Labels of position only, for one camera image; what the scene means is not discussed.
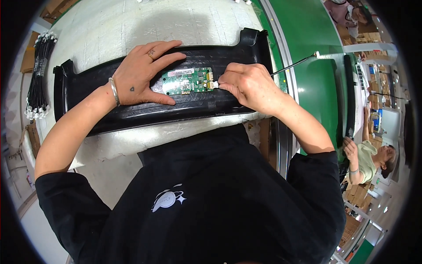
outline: bundle of cables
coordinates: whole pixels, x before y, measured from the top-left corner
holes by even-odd
[[[53,32],[42,33],[35,41],[35,64],[27,96],[25,114],[29,120],[45,117],[50,109],[44,90],[43,77],[47,61],[57,42]]]

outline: white graphic print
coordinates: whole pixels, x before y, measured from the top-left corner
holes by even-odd
[[[178,186],[182,186],[182,184],[177,184],[173,186],[173,188],[178,187]],[[183,201],[186,200],[186,198],[184,198],[182,195],[183,195],[183,191],[172,192],[170,191],[170,189],[162,191],[161,193],[157,194],[157,196],[155,197],[154,206],[151,209],[152,212],[157,211],[158,208],[160,207],[168,208],[172,206],[176,201],[179,201],[180,204],[182,204]]]

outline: pink shirt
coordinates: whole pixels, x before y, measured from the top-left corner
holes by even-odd
[[[340,24],[349,30],[349,34],[357,38],[359,35],[357,31],[357,21],[352,18],[353,6],[346,0],[327,0],[324,2],[331,18],[335,24]]]

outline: light green shirt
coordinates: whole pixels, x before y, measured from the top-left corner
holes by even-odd
[[[365,140],[361,144],[357,145],[357,159],[359,161],[359,171],[363,174],[363,180],[361,183],[365,183],[367,181],[372,181],[375,173],[376,167],[372,161],[372,155],[378,153],[378,150],[372,146],[371,142]]]

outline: black t-shirt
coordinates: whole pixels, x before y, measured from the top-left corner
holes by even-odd
[[[113,210],[80,174],[37,179],[40,206],[76,263],[327,263],[340,241],[336,152],[296,154],[287,181],[242,125],[150,153]]]

